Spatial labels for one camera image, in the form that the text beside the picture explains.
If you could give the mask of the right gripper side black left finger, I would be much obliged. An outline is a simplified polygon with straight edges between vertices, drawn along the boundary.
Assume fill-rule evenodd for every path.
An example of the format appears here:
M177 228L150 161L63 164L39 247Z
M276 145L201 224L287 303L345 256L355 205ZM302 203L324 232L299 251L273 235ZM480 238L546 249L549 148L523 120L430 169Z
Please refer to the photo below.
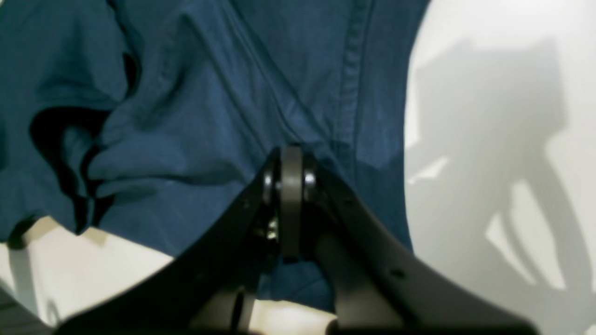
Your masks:
M276 263L281 152L183 254L134 288L62 323L58 335L247 335L261 275Z

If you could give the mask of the right gripper side right finger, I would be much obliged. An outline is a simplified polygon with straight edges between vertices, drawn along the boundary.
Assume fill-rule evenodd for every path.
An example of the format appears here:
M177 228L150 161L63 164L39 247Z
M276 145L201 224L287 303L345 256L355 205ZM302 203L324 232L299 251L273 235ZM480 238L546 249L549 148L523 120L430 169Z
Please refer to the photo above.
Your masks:
M332 287L330 335L536 335L405 248L341 178L305 155L302 253Z

